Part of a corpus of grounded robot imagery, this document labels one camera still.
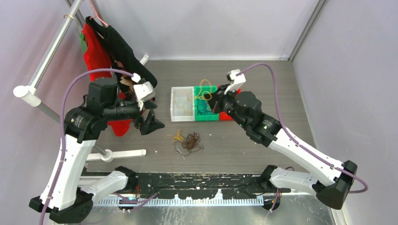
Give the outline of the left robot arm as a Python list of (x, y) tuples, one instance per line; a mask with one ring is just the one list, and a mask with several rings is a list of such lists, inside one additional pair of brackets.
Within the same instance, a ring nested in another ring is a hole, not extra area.
[(164, 128), (155, 117), (151, 83), (141, 80), (133, 88), (136, 99), (125, 101), (119, 98), (118, 84), (112, 78), (101, 77), (89, 84), (83, 104), (64, 116), (59, 163), (43, 193), (30, 200), (32, 209), (48, 213), (58, 224), (76, 224), (110, 194), (121, 190), (130, 194), (137, 189), (136, 173), (123, 166), (90, 185), (78, 186), (86, 160), (110, 121), (132, 119), (141, 135)]

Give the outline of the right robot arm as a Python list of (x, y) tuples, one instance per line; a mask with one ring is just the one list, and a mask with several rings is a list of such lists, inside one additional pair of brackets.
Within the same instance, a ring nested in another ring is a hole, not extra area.
[(294, 189), (316, 196), (324, 205), (340, 210), (354, 183), (358, 166), (347, 160), (335, 160), (297, 138), (280, 121), (262, 112), (261, 102), (250, 91), (237, 96), (222, 91), (212, 93), (208, 101), (214, 113), (225, 112), (255, 143), (284, 154), (307, 172), (289, 171), (268, 165), (260, 176), (261, 188)]

